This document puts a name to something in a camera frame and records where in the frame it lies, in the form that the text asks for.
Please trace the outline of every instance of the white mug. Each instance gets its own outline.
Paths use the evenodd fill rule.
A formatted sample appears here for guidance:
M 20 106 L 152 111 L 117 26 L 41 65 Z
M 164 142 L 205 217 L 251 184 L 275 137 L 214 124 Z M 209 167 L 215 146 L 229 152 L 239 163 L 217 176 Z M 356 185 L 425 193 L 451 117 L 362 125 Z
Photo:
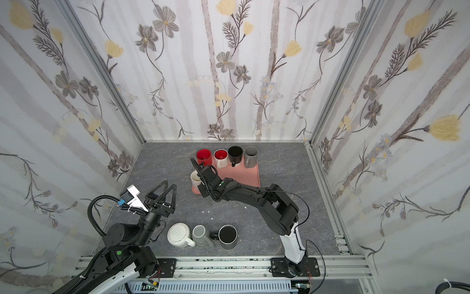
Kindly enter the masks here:
M 226 167 L 228 165 L 228 152 L 225 149 L 218 149 L 214 152 L 214 158 L 217 169 Z
M 193 183 L 194 190 L 199 191 L 197 188 L 201 183 L 201 179 L 197 176 L 197 171 L 191 173 L 191 183 Z
M 191 230 L 185 223 L 174 224 L 166 235 L 168 242 L 176 247 L 184 248 L 186 246 L 194 247 L 196 243 L 191 239 Z

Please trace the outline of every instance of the black mug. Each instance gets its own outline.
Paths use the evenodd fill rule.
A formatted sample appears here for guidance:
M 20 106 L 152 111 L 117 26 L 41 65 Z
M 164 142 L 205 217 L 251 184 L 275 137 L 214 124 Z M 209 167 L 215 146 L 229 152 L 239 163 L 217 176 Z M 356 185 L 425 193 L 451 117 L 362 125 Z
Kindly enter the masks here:
M 232 163 L 232 167 L 242 161 L 243 149 L 239 146 L 232 146 L 228 149 L 228 159 Z
M 237 243 L 238 232 L 234 226 L 226 224 L 220 228 L 218 233 L 210 233 L 209 237 L 212 240 L 219 240 L 220 246 L 222 246 L 222 248 L 231 250 L 235 248 Z

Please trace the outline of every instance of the tray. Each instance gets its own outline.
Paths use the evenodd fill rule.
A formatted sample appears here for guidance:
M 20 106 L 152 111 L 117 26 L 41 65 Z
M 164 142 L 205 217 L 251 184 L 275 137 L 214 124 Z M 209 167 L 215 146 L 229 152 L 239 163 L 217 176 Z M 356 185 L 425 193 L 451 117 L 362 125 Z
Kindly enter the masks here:
M 258 164 L 256 164 L 253 168 L 246 168 L 244 164 L 245 157 L 242 157 L 242 161 L 239 166 L 232 167 L 231 163 L 229 162 L 226 167 L 217 168 L 217 172 L 219 173 L 219 177 L 223 180 L 224 178 L 232 178 L 239 183 L 259 187 L 261 186 L 259 182 L 259 170 Z M 195 194 L 201 194 L 199 191 L 196 191 L 194 187 L 191 185 L 191 190 Z

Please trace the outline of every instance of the wallpaper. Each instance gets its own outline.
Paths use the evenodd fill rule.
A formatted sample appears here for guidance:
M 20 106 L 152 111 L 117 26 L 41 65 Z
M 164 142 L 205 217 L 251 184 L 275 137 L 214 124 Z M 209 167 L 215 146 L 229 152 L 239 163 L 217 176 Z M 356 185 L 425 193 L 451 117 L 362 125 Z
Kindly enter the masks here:
M 73 0 L 147 140 L 308 140 L 369 1 Z
M 0 3 L 0 288 L 51 293 L 99 235 L 140 144 L 51 1 Z M 98 202 L 104 226 L 114 204 Z
M 381 293 L 467 281 L 470 3 L 386 1 L 315 151 Z

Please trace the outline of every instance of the gray table surface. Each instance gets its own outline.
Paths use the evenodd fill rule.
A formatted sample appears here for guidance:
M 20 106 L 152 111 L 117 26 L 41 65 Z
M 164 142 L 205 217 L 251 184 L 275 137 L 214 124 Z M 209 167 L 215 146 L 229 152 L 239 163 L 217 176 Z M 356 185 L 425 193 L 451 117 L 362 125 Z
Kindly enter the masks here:
M 158 240 L 150 243 L 156 256 L 259 256 L 284 255 L 284 248 L 279 235 L 272 232 L 259 211 L 237 201 L 214 202 L 210 197 L 202 198 L 191 191 L 189 175 L 194 170 L 189 157 L 196 157 L 196 151 L 208 148 L 212 152 L 217 149 L 228 149 L 238 145 L 242 148 L 255 146 L 259 150 L 258 167 L 262 187 L 272 183 L 279 185 L 284 191 L 301 196 L 310 207 L 310 217 L 299 226 L 301 239 L 305 245 L 307 239 L 312 240 L 323 255 L 339 254 L 334 233 L 315 180 L 308 155 L 303 143 L 145 143 L 138 156 L 126 186 L 135 185 L 140 191 L 140 199 L 146 192 L 158 185 L 162 180 L 176 184 L 176 210 L 166 220 L 167 226 Z M 299 207 L 299 220 L 307 217 L 305 204 L 295 196 L 291 196 Z M 115 209 L 108 221 L 106 229 L 117 222 L 137 223 L 138 216 Z M 218 230 L 224 224 L 231 224 L 238 230 L 239 239 L 232 250 L 223 249 L 218 241 L 215 247 L 177 248 L 167 240 L 168 229 L 177 222 L 184 222 L 192 230 L 202 224 L 211 231 Z M 156 229 L 155 238 L 163 226 Z M 313 246 L 309 246 L 310 254 L 318 254 Z

